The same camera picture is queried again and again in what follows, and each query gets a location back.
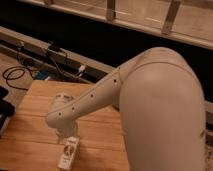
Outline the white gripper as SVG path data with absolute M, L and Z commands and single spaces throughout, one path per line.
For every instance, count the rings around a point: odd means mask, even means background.
M 78 134 L 78 124 L 76 122 L 72 122 L 68 125 L 63 125 L 61 128 L 56 129 L 56 135 L 58 136 L 58 140 L 62 141 L 69 137 L 74 137 Z

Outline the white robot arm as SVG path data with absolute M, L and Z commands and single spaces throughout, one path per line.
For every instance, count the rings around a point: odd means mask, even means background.
M 75 99 L 58 94 L 46 123 L 69 137 L 77 118 L 114 102 L 119 103 L 130 171 L 205 171 L 205 98 L 179 53 L 148 49 Z

